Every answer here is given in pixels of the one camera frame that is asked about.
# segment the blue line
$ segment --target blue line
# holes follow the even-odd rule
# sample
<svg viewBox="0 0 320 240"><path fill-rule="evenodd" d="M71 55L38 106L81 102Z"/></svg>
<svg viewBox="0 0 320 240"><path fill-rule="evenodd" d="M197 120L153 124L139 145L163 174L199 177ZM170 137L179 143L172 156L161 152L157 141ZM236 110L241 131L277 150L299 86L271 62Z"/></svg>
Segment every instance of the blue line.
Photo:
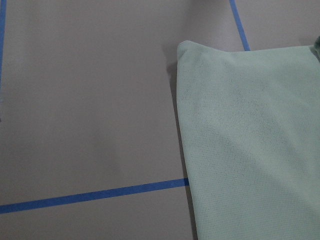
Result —
<svg viewBox="0 0 320 240"><path fill-rule="evenodd" d="M1 8L0 9L0 90L1 90L2 58L4 53L7 0L1 0L0 8Z"/></svg>
<svg viewBox="0 0 320 240"><path fill-rule="evenodd" d="M242 26L241 20L240 20L240 16L238 13L238 9L237 9L237 5L235 0L229 0L230 1L230 5L231 5L231 9L233 12L233 17L236 23L236 27L238 28L238 32L242 41L242 45L245 51L250 51L250 47L249 47L249 43L247 41L247 37L245 34L245 30L244 27Z"/></svg>
<svg viewBox="0 0 320 240"><path fill-rule="evenodd" d="M148 184L136 185L136 186L121 187L121 188L115 188L115 189L103 190L103 191L94 191L94 192L81 193L81 194L75 194L75 195L69 195L69 196L60 196L60 197L54 197L54 198L48 198L48 199L42 199L42 200L36 200L36 201L26 201L21 203L0 205L0 214L20 212L20 211L31 210L31 209L47 208L47 207L65 205L65 204L74 204L74 203L87 202L87 201L98 200L98 199L108 199L108 198L114 198L114 197L119 197L124 195L140 194L145 192L178 188L183 186L189 186L188 178L154 182L154 183L148 183Z"/></svg>

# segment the light green cloth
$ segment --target light green cloth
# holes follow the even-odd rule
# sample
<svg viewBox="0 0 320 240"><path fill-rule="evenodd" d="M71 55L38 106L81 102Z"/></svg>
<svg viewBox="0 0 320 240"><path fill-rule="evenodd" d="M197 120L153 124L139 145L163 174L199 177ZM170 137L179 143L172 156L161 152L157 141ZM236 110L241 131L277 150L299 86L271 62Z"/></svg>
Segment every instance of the light green cloth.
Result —
<svg viewBox="0 0 320 240"><path fill-rule="evenodd" d="M320 240L314 46L178 46L177 108L199 240Z"/></svg>

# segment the green fabric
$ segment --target green fabric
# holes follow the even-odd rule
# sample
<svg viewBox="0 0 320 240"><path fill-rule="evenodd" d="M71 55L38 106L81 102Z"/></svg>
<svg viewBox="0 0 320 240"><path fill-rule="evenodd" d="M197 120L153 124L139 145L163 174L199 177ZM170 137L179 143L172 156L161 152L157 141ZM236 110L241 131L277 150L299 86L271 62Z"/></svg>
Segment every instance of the green fabric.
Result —
<svg viewBox="0 0 320 240"><path fill-rule="evenodd" d="M314 46L178 46L177 108L199 240L320 240Z"/></svg>

